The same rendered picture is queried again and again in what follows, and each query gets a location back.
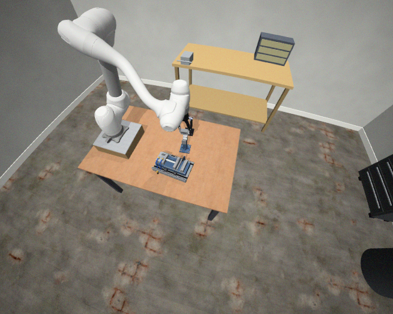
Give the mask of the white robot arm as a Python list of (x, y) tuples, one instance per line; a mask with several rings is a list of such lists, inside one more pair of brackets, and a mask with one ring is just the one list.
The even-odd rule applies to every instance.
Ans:
[[(63, 20), (58, 25), (58, 34), (72, 48), (97, 59), (107, 86), (107, 105), (96, 109), (95, 120), (106, 138), (119, 143), (129, 129), (121, 125), (122, 117), (130, 105), (129, 94), (121, 89), (119, 68), (139, 98), (153, 110), (160, 120), (161, 127), (168, 132), (175, 131), (189, 112), (190, 89), (185, 80), (172, 83), (170, 99), (160, 101), (154, 98), (132, 64), (113, 45), (115, 43), (116, 20), (104, 8), (92, 8), (79, 18)], [(106, 136), (107, 135), (107, 136)]]

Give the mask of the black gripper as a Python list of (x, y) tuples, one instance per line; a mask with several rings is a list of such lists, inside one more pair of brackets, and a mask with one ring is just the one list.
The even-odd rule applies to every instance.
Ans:
[[(189, 122), (188, 122), (188, 119), (190, 120), (190, 124), (189, 124)], [(189, 134), (189, 133), (190, 133), (190, 129), (192, 129), (192, 127), (193, 127), (193, 117), (189, 117), (189, 115), (186, 114), (186, 115), (184, 116), (183, 121), (184, 121), (184, 122), (186, 123), (186, 125), (187, 125), (188, 134)], [(179, 133), (181, 133), (181, 126), (179, 126), (178, 129), (179, 129)]]

